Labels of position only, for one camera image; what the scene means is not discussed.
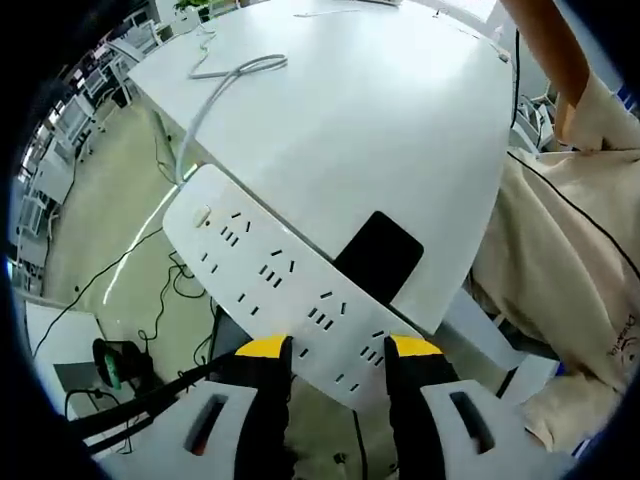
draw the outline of black smartphone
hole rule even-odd
[[[416,267],[424,247],[384,213],[376,211],[333,265],[383,305],[388,305]]]

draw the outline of power strip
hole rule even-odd
[[[357,411],[387,397],[384,338],[420,335],[218,168],[193,175],[163,226],[203,287],[249,335],[293,337],[294,373]]]

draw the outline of beige jacket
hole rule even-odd
[[[594,75],[557,136],[581,152],[514,155],[606,229],[640,268],[640,124]],[[568,373],[523,405],[549,450],[571,451],[613,411],[640,352],[640,279],[613,243],[508,157],[473,278]]]

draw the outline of white cable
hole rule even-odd
[[[213,40],[216,37],[216,32],[211,32],[210,35],[211,36],[209,36],[206,40],[204,40],[200,44],[200,51],[202,51],[202,57],[200,57],[200,60],[198,60],[189,71],[189,78],[191,78],[192,80],[197,80],[199,78],[208,78],[208,77],[199,77],[195,73],[195,71],[198,69],[200,65],[202,65],[202,62],[204,62],[209,56],[209,43],[211,43],[211,40]]]
[[[204,120],[205,115],[211,108],[211,106],[215,103],[215,101],[224,93],[224,91],[230,87],[233,82],[235,82],[238,78],[243,75],[248,75],[250,73],[260,72],[264,70],[273,70],[276,68],[281,68],[287,65],[287,57],[282,54],[275,55],[265,55],[263,57],[254,58],[253,60],[249,60],[248,62],[243,63],[242,65],[237,66],[233,70],[229,70],[228,72],[211,72],[211,73],[193,73],[195,68],[197,68],[206,58],[202,58],[198,61],[198,64],[191,69],[189,73],[189,78],[191,79],[202,79],[202,78],[222,78],[222,81],[216,86],[216,88],[211,92],[211,95],[205,100],[202,104],[196,116],[191,120],[189,127],[187,128],[187,133],[180,144],[180,149],[178,150],[178,157],[176,158],[176,183],[178,186],[182,185],[184,182],[184,178],[182,176],[183,162],[184,162],[184,154],[187,149],[187,145],[196,136],[202,121]]]
[[[312,12],[312,13],[295,13],[293,16],[297,18],[311,18],[311,17],[319,17],[320,15],[332,15],[334,13],[351,13],[351,12],[359,12],[360,10],[331,10],[328,12]]]

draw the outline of white table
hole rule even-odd
[[[433,14],[408,1],[274,0],[209,22],[218,34],[200,72],[271,53],[289,64],[236,82],[196,136],[211,161],[329,258],[375,210],[393,218],[424,255],[392,306],[428,333],[489,220],[512,92],[512,66],[489,40]],[[129,73],[182,129],[219,81],[187,79],[202,40],[182,35]]]

